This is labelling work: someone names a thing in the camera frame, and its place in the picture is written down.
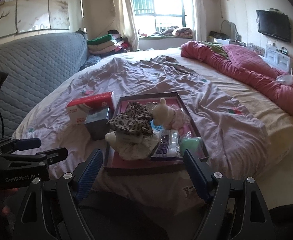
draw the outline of quilted pink fabric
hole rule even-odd
[[[253,55],[247,48],[227,45],[224,49],[230,60],[215,53],[204,44],[189,41],[181,46],[181,56],[207,63],[224,75],[255,88],[282,110],[293,115],[293,85],[280,85],[275,81],[276,77],[283,75],[285,71],[265,65],[258,55]]]

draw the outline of headboard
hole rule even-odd
[[[8,77],[0,91],[4,135],[10,136],[27,113],[87,59],[85,37],[80,33],[50,33],[0,45],[0,71]],[[0,119],[0,138],[2,133]]]

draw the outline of white sheer curtain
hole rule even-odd
[[[206,41],[206,12],[203,0],[192,0],[192,29],[196,41]]]
[[[123,36],[128,37],[128,41],[135,51],[139,39],[134,24],[134,13],[131,0],[113,0],[115,8],[115,20],[117,30]]]

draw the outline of television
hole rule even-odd
[[[291,25],[287,15],[276,11],[257,10],[259,33],[291,42]]]

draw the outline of silver bolt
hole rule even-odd
[[[216,177],[217,179],[221,179],[222,178],[222,173],[221,172],[215,172],[213,174],[214,177]]]
[[[72,177],[72,173],[67,172],[66,174],[63,175],[63,178],[69,179]]]
[[[39,178],[35,178],[32,180],[32,183],[33,184],[38,184],[40,182],[40,179]]]
[[[248,177],[248,178],[247,178],[247,181],[248,181],[249,183],[254,183],[254,182],[255,182],[254,178],[252,178],[252,177]]]

